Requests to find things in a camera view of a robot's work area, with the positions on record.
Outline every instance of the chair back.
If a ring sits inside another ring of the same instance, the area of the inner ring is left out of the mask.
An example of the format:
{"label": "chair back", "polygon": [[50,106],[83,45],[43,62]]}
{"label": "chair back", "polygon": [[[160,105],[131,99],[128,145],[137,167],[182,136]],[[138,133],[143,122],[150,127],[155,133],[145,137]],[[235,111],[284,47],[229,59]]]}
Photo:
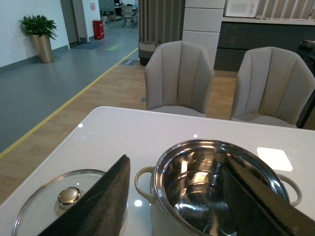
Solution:
{"label": "chair back", "polygon": [[204,114],[213,77],[204,47],[183,41],[161,44],[145,69],[147,110],[183,106]]}
{"label": "chair back", "polygon": [[122,6],[123,17],[133,17],[132,6]]}
{"label": "chair back", "polygon": [[312,73],[296,53],[275,47],[248,50],[231,117],[257,113],[296,124],[314,88]]}

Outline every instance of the pot handle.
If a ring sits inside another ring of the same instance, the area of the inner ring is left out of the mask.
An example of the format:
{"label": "pot handle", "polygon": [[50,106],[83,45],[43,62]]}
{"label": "pot handle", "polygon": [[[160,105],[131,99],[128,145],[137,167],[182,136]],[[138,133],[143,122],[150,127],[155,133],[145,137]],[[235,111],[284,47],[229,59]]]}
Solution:
{"label": "pot handle", "polygon": [[153,204],[154,203],[154,195],[150,194],[150,193],[146,193],[145,191],[143,191],[139,185],[138,185],[138,180],[139,177],[144,174],[144,173],[151,173],[153,174],[155,167],[154,166],[148,166],[145,168],[142,168],[140,171],[138,171],[138,173],[136,174],[135,178],[134,178],[134,186],[136,187],[137,192],[144,197],[145,199],[147,199],[149,201],[149,203]]}
{"label": "pot handle", "polygon": [[293,181],[291,180],[289,177],[286,177],[284,175],[281,174],[277,174],[277,176],[284,182],[286,182],[287,184],[289,184],[294,191],[296,192],[297,195],[297,200],[294,202],[291,202],[291,206],[296,207],[297,205],[299,205],[302,201],[303,195],[302,195],[302,191],[300,189],[300,187]]}

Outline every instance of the gray floor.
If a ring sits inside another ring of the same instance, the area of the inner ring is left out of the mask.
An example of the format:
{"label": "gray floor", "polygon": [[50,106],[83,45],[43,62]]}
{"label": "gray floor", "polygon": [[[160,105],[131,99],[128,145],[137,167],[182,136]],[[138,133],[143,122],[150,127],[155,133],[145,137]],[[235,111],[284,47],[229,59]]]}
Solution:
{"label": "gray floor", "polygon": [[[54,51],[54,62],[33,63],[0,74],[0,153],[138,47],[137,27],[104,25],[93,49]],[[113,45],[123,45],[107,51]],[[135,52],[130,59],[137,59]]]}

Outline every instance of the white tabletop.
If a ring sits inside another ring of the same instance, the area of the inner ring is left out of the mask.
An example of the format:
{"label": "white tabletop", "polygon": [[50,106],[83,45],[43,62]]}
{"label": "white tabletop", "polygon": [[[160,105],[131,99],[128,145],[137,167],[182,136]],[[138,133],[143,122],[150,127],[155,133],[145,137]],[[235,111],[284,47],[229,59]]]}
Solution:
{"label": "white tabletop", "polygon": [[[0,206],[0,232],[9,236],[14,220],[28,197],[41,185],[78,169],[108,170],[123,154],[131,161],[128,214],[121,235],[151,235],[150,206],[135,190],[135,174],[154,166],[171,146],[195,138],[222,140],[257,155],[257,148],[285,151],[293,170],[276,171],[293,179],[304,198],[297,209],[315,220],[315,131],[258,125],[210,118],[154,113],[114,107],[92,111],[53,153]],[[149,190],[150,174],[140,186]],[[289,190],[289,196],[295,198]],[[141,200],[142,206],[135,206]]]}

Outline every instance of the black appliance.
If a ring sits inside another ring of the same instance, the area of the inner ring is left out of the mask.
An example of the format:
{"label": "black appliance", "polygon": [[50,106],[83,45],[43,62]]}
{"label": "black appliance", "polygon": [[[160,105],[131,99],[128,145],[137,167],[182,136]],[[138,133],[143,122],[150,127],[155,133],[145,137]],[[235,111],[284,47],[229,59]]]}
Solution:
{"label": "black appliance", "polygon": [[[315,41],[303,40],[297,50],[297,54],[303,59],[305,64],[315,76]],[[312,93],[304,109],[301,112],[296,126],[303,128],[315,106],[315,91]]]}

